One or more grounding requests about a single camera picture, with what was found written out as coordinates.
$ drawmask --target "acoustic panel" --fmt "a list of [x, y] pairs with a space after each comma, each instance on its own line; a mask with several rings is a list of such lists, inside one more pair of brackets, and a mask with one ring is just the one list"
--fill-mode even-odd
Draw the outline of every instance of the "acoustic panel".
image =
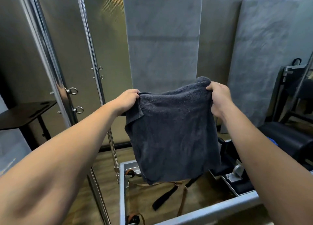
[[197, 76], [202, 0], [124, 0], [134, 88], [162, 93]]
[[297, 0], [242, 1], [228, 87], [257, 127], [264, 123], [298, 6]]

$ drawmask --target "forearm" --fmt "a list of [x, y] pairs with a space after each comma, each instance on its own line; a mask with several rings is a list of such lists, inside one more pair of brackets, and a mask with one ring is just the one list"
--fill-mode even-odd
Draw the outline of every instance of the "forearm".
[[313, 221], [313, 176], [274, 145], [233, 104], [223, 110], [237, 152], [275, 224]]
[[107, 103], [41, 145], [0, 178], [0, 200], [5, 201], [0, 205], [0, 221], [6, 217], [3, 224], [61, 222], [115, 117], [114, 106]]

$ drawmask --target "metal ring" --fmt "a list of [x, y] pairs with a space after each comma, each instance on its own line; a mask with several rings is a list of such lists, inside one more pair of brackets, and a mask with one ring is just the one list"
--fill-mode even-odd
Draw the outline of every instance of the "metal ring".
[[76, 95], [78, 93], [78, 90], [74, 87], [70, 87], [69, 89], [66, 90], [66, 92], [72, 95]]
[[84, 109], [81, 106], [78, 106], [75, 109], [73, 109], [73, 112], [75, 112], [77, 114], [81, 114], [84, 112]]

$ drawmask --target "wooden floor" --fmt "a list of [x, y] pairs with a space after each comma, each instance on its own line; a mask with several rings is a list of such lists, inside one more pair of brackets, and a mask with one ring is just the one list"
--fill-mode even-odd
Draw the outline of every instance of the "wooden floor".
[[[119, 162], [134, 160], [132, 148], [117, 150]], [[119, 186], [113, 169], [111, 152], [99, 153], [93, 165], [100, 185], [104, 202], [112, 225], [119, 224]], [[131, 185], [127, 189], [127, 211], [140, 212], [146, 225], [156, 224], [177, 214], [182, 199], [182, 187], [164, 203], [158, 211], [152, 209], [152, 203], [172, 188], [172, 184], [138, 187]], [[204, 175], [188, 190], [183, 214], [232, 198], [233, 195], [223, 181], [216, 181], [211, 175]], [[102, 225], [91, 190], [85, 180], [63, 225]], [[263, 206], [242, 211], [214, 224], [272, 224]]]

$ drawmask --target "metal pole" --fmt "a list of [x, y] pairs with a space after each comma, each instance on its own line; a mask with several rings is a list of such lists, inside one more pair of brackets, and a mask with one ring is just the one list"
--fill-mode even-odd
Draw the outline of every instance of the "metal pole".
[[[76, 113], [74, 112], [75, 109], [73, 108], [71, 99], [68, 96], [63, 74], [55, 54], [54, 46], [40, 3], [38, 0], [20, 0], [20, 2], [25, 12], [37, 50], [41, 57], [41, 61], [48, 75], [53, 89], [53, 94], [60, 107], [65, 125], [69, 128], [76, 124], [78, 120]], [[92, 168], [90, 169], [87, 178], [104, 225], [111, 225], [100, 188]]]
[[[86, 12], [84, 0], [78, 0], [78, 5], [79, 5], [79, 9], [80, 9], [81, 19], [82, 19], [83, 24], [84, 24], [84, 29], [85, 29], [85, 34], [86, 34], [86, 39], [87, 39], [87, 44], [88, 44], [88, 49], [89, 49], [89, 55], [91, 58], [92, 69], [93, 69], [94, 75], [95, 75], [94, 79], [96, 80], [96, 85], [97, 85], [97, 89], [98, 89], [100, 103], [101, 103], [101, 105], [104, 105], [105, 99], [104, 99], [104, 94], [103, 94], [103, 88], [102, 88], [102, 83], [100, 80], [99, 68], [98, 68], [98, 63], [97, 63], [97, 59], [96, 59], [96, 53], [94, 50], [94, 45], [92, 42], [92, 37], [91, 37], [89, 26], [88, 26], [88, 18], [87, 18], [87, 12]], [[111, 128], [108, 131], [108, 139], [109, 139], [109, 144], [110, 144], [110, 148], [111, 148], [111, 152], [112, 152], [114, 169], [116, 172], [118, 172], [119, 171], [118, 170], [118, 161], [117, 161], [117, 157], [116, 157], [116, 152], [115, 152]]]

